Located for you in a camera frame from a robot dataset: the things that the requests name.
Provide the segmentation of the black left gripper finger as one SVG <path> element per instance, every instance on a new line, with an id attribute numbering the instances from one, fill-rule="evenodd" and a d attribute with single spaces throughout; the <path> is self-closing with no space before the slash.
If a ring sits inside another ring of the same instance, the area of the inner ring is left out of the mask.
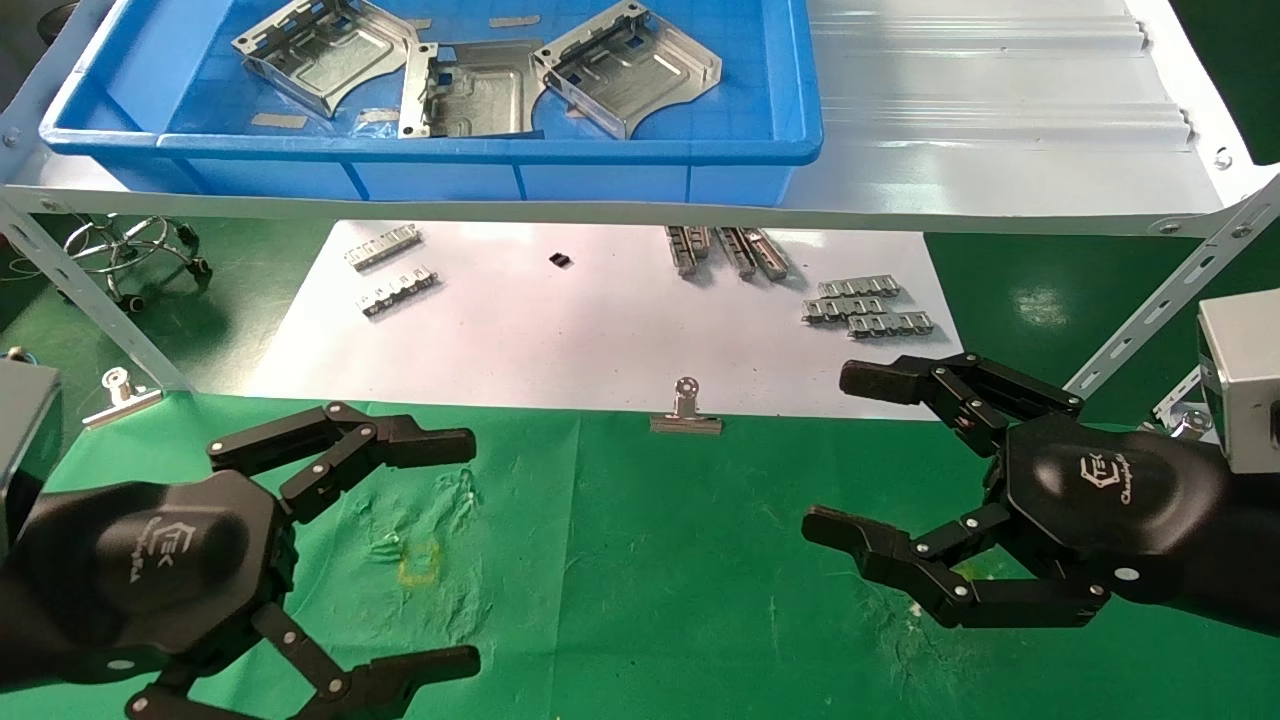
<path id="1" fill-rule="evenodd" d="M 332 657 L 278 603 L 266 603 L 250 619 L 259 639 L 276 652 L 314 688 L 293 719 L 402 719 L 425 685 L 476 676 L 479 650 L 471 644 L 374 659 L 351 670 Z M 136 693 L 125 706 L 128 719 L 247 719 L 247 714 L 192 700 L 198 674 L 174 664 Z"/>
<path id="2" fill-rule="evenodd" d="M 467 428 L 425 430 L 407 414 L 371 416 L 332 402 L 218 438 L 207 455 L 214 470 L 246 477 L 307 459 L 280 487 L 280 503 L 293 521 L 310 523 L 381 466 L 466 464 L 477 442 Z"/>

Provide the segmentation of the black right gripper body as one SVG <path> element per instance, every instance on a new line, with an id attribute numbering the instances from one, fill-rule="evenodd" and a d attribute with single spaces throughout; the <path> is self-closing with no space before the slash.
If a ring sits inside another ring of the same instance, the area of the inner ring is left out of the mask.
<path id="1" fill-rule="evenodd" d="M 1009 514 L 998 543 L 1037 577 L 1208 607 L 1221 587 L 1212 566 L 1225 557 L 1211 530 L 1230 488 L 1211 445 L 1051 415 L 1007 430 L 988 496 Z"/>

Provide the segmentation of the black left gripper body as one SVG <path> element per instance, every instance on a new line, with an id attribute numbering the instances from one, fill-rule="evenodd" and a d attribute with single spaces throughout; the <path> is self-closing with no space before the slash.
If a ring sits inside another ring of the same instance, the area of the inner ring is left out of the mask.
<path id="1" fill-rule="evenodd" d="M 22 528 L 22 685 L 212 676 L 259 643 L 298 560 L 278 498 L 232 470 L 46 491 Z"/>

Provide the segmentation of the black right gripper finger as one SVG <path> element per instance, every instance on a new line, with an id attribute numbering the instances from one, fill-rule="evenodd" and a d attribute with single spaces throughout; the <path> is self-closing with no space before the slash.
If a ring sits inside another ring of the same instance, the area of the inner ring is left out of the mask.
<path id="1" fill-rule="evenodd" d="M 904 355 L 890 364 L 849 360 L 838 387 L 852 397 L 923 405 L 980 457 L 997 454 L 1011 420 L 1076 418 L 1084 407 L 1079 396 L 977 354 Z"/>
<path id="2" fill-rule="evenodd" d="M 847 553 L 860 577 L 908 594 L 945 628 L 1036 629 L 1084 626 L 1108 602 L 1102 585 L 1059 560 L 1036 559 L 1028 525 L 1006 506 L 987 503 L 920 538 L 897 527 L 810 506 L 803 537 Z M 956 571 L 969 559 L 1001 544 L 1030 560 L 1030 579 L 970 580 Z"/>

